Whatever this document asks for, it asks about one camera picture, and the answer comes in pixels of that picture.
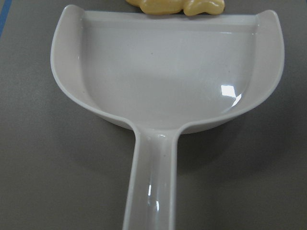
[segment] dustpan scoop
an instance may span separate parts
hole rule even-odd
[[[70,5],[51,49],[63,92],[135,133],[123,230],[175,228],[179,135],[258,106],[276,88],[283,62],[273,11],[152,17]]]

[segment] white dustpan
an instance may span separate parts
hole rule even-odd
[[[177,140],[262,103],[284,62],[275,12],[148,16],[70,5],[51,49],[54,78],[77,104],[132,129],[123,230],[173,230]]]

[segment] yellow object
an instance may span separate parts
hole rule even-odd
[[[221,14],[224,0],[126,0],[131,5],[140,7],[147,14],[162,15],[178,13],[181,10],[187,16],[199,13]]]

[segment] gray surface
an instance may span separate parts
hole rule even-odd
[[[124,0],[13,0],[0,38],[1,230],[122,226],[134,134],[73,103],[50,70],[52,36],[71,3],[139,12]],[[180,137],[176,229],[306,230],[306,1],[226,4],[225,13],[278,13],[284,73],[256,109]]]

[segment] blue tape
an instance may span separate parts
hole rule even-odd
[[[5,0],[1,13],[0,13],[0,37],[1,37],[4,25],[5,25],[6,18],[8,17],[8,14],[9,14],[11,3],[12,3],[12,0]]]

